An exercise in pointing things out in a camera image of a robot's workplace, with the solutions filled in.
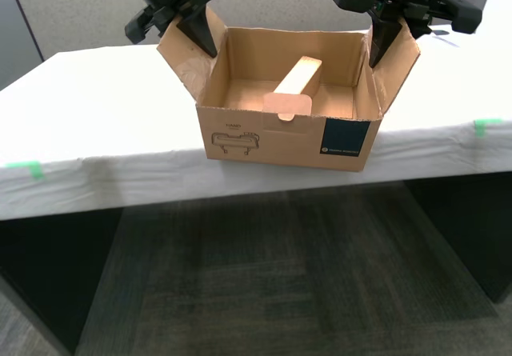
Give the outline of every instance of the gray wall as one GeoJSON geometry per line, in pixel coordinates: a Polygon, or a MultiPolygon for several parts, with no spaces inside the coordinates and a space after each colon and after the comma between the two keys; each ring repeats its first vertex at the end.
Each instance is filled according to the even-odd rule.
{"type": "Polygon", "coordinates": [[[38,64],[41,58],[15,0],[0,0],[0,90],[38,64]]]}
{"type": "MultiPolygon", "coordinates": [[[[142,0],[20,1],[46,58],[64,50],[128,44],[124,25],[144,5],[142,0]]],[[[215,0],[212,7],[232,26],[360,30],[370,24],[367,15],[341,11],[331,0],[215,0]]],[[[158,42],[155,32],[147,42],[158,42]]]]}

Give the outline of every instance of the white tablecloth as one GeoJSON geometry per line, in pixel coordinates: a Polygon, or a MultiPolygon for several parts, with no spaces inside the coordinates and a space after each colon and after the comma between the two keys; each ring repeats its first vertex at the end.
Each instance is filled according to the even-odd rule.
{"type": "Polygon", "coordinates": [[[57,54],[0,92],[0,219],[512,170],[499,43],[444,38],[420,39],[358,174],[207,160],[194,101],[154,46],[57,54]]]}

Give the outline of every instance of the cardboard box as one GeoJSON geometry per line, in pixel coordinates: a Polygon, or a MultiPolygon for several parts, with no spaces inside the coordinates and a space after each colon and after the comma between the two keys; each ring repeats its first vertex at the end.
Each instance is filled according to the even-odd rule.
{"type": "Polygon", "coordinates": [[[211,10],[207,16],[216,58],[175,24],[158,50],[196,100],[208,158],[364,168],[382,118],[419,56],[405,23],[371,69],[370,34],[227,28],[211,10]],[[305,56],[322,61],[313,98],[269,96],[305,56]]]}

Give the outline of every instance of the blue label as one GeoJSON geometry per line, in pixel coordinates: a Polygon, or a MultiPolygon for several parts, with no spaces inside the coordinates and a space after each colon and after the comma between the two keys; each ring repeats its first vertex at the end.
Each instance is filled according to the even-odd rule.
{"type": "Polygon", "coordinates": [[[323,132],[320,154],[358,157],[370,122],[328,118],[323,132]]]}

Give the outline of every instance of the green tape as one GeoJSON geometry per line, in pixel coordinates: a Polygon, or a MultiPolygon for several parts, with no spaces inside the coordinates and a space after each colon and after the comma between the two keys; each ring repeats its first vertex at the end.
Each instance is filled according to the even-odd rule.
{"type": "Polygon", "coordinates": [[[45,175],[42,172],[41,163],[40,162],[12,162],[6,164],[7,168],[28,168],[32,178],[39,180],[44,178],[45,175]]]}
{"type": "Polygon", "coordinates": [[[486,135],[486,128],[489,124],[499,124],[502,122],[500,118],[484,118],[474,121],[474,133],[477,138],[483,138],[486,135]]]}

